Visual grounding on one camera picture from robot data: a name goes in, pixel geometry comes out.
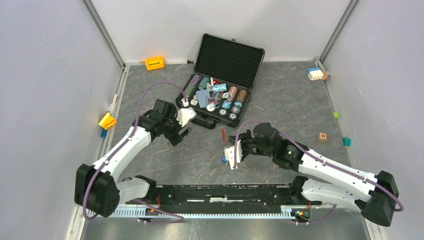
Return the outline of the red keyring with key bunch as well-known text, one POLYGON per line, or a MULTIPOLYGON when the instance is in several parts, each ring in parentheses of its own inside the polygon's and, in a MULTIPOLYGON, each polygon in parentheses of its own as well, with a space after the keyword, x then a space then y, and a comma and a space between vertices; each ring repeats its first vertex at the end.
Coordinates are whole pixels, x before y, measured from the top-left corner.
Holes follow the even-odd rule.
POLYGON ((226 130, 225 130, 224 127, 221 129, 221 138, 222 138, 222 142, 223 142, 223 157, 222 157, 221 161, 223 163, 227 164, 228 160, 227 160, 226 155, 225 155, 225 149, 227 147, 227 137, 226 137, 226 130))

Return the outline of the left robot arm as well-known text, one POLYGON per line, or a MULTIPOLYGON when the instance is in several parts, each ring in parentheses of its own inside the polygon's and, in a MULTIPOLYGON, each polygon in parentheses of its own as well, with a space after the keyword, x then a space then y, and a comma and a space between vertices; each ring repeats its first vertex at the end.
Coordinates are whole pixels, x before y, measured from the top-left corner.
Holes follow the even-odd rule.
POLYGON ((164 136, 177 146, 190 132, 186 125, 196 117, 192 107, 177 107, 168 101, 156 100, 152 109, 138 116, 124 137, 103 157, 91 165, 82 164, 76 171, 74 202, 102 217, 134 199, 153 203, 157 190, 155 181, 134 177, 118 181, 127 165, 153 142, 164 136))

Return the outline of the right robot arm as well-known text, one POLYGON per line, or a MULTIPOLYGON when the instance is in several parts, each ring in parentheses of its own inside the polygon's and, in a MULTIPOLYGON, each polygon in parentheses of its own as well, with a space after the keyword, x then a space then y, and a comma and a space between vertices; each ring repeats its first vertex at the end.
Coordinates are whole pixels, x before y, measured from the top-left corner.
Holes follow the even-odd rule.
POLYGON ((229 136, 223 152, 233 170, 248 155, 257 155, 299 173, 288 190, 289 199, 297 205, 322 203, 349 208, 383 227, 391 225, 394 213, 405 209, 391 173, 382 170, 374 174, 331 160, 269 122, 258 121, 253 131, 229 136))

